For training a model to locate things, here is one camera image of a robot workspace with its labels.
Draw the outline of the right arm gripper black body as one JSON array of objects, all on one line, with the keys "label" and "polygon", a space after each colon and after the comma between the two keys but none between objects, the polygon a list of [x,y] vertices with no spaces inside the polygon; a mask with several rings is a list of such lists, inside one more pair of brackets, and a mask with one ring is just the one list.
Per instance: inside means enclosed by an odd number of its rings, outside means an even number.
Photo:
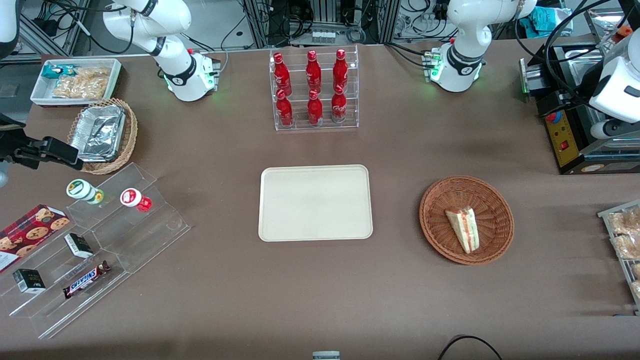
[{"label": "right arm gripper black body", "polygon": [[0,115],[0,157],[1,161],[37,168],[45,162],[39,149],[32,146],[34,139],[25,133],[26,124],[4,114]]}]

